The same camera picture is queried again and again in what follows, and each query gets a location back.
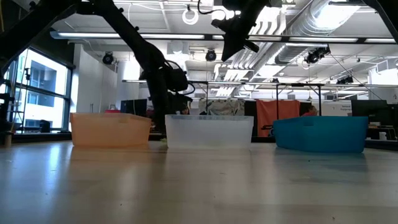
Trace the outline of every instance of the blue plastic bin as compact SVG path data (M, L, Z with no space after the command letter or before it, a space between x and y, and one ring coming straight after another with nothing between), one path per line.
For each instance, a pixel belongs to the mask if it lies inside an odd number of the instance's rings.
M367 117L307 116L274 121L278 147L307 152L363 152Z

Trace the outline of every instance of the ventilation duct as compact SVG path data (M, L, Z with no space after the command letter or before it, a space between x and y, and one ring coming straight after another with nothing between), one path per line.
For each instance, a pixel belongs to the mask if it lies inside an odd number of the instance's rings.
M286 35L293 36L327 36L343 25L360 7L359 6L334 6L329 5L330 0L313 0L311 5L303 11L292 26L286 30ZM257 64L255 74L260 69L264 75L271 77L279 71L273 69L267 73L264 64L288 65L297 57L304 54L308 47L293 46L292 44L272 44L267 55Z

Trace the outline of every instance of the ceiling lamp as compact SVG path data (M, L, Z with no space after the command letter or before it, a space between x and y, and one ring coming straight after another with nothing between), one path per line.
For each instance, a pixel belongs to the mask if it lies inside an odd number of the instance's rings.
M187 13L188 12L193 12L193 18L188 19L187 18ZM199 13L197 10L188 10L186 9L183 13L182 13L182 21L184 21L184 23L188 24L188 25L195 25L199 20Z

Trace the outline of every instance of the ceiling-mounted camera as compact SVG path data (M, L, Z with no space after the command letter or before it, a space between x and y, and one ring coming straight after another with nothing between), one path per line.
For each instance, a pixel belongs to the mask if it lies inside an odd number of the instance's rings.
M206 54L207 62L214 62L217 59L217 54L213 49L209 49Z
M337 80L337 85L345 85L345 84L350 84L350 83L354 83L354 79L352 76L348 76L346 78L342 78Z
M304 61L309 65L314 64L325 58L325 56L330 53L329 45L327 47L319 47L315 50L309 51L308 56L304 59Z
M112 65L114 63L113 52L105 52L105 56L102 58L102 62L105 65Z

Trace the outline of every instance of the person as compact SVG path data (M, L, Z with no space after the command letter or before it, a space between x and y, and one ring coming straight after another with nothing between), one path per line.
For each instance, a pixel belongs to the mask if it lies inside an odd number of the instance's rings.
M302 116L316 116L318 115L318 110L315 106L311 106L308 109L308 112L306 112L305 114L303 114Z

